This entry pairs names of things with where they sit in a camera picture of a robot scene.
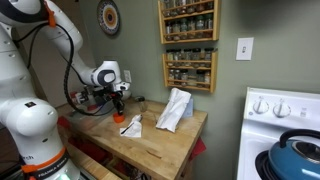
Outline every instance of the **stove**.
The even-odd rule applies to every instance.
[[[279,141],[282,133],[290,129],[320,131],[320,95],[249,87],[241,130],[237,179],[261,180],[256,164],[258,169],[268,170],[268,150]],[[314,138],[294,139],[320,144]]]

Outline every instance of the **wooden spice rack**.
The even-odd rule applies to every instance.
[[[178,61],[169,61],[167,60],[167,54],[162,54],[162,61],[163,61],[163,75],[164,75],[164,85],[165,87],[177,87],[177,88],[185,88],[185,89],[195,89],[195,90],[203,90],[203,91],[209,91],[211,93],[214,92],[216,88],[216,80],[217,80],[217,57],[218,57],[218,51],[213,52],[211,55],[211,61],[206,60],[178,60]],[[168,63],[211,63],[210,67],[198,67],[195,68],[193,66],[169,66]],[[204,82],[195,82],[197,85],[207,85],[208,87],[197,87],[197,86],[182,86],[177,84],[170,84],[170,82],[186,82],[188,84],[189,81],[184,80],[169,80],[169,70],[170,69],[191,69],[191,70],[205,70],[205,71],[211,71],[211,78],[210,83],[204,83]]]
[[[214,3],[214,8],[211,10],[204,10],[202,12],[194,12],[191,14],[182,14],[182,15],[177,15],[174,17],[165,17],[164,11],[168,10],[175,10],[183,7],[189,7],[189,6],[196,6],[199,4],[206,4],[208,2],[213,2]],[[165,4],[162,1],[158,1],[158,13],[159,13],[159,25],[160,25],[160,36],[161,36],[161,43],[162,44],[170,44],[170,43],[182,43],[182,42],[199,42],[199,41],[216,41],[219,39],[219,29],[220,29],[220,0],[200,0],[200,2],[192,3],[192,4],[187,4],[184,6],[177,6],[175,8],[169,8],[165,9]],[[188,17],[195,17],[198,15],[204,15],[204,14],[209,14],[212,13],[213,15],[213,29],[206,29],[206,30],[196,30],[196,31],[186,31],[186,32],[181,32],[181,33],[170,33],[166,34],[166,22],[169,21],[174,21],[178,20],[181,18],[188,18]],[[209,34],[211,37],[203,37],[203,38],[193,38],[193,39],[180,39],[180,40],[171,40],[167,41],[166,37],[167,36],[174,36],[174,35],[183,35],[186,33],[199,33],[199,32],[204,32]]]

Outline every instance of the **wooden table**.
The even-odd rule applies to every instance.
[[[148,110],[142,113],[141,138],[119,135],[119,128],[127,127],[132,117],[140,114],[138,103],[132,100],[125,102],[124,122],[116,124],[113,117],[108,116],[91,129],[78,133],[154,179],[178,179],[199,138],[207,113],[195,110],[193,117],[181,119],[176,132],[172,133],[155,127],[156,119],[166,104],[153,101],[146,103]],[[60,113],[68,110],[68,106],[58,108]]]

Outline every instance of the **wall outlet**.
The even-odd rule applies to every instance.
[[[126,82],[131,83],[131,74],[129,70],[123,70],[123,74],[124,74],[124,79]]]
[[[254,38],[239,38],[236,60],[251,60]]]

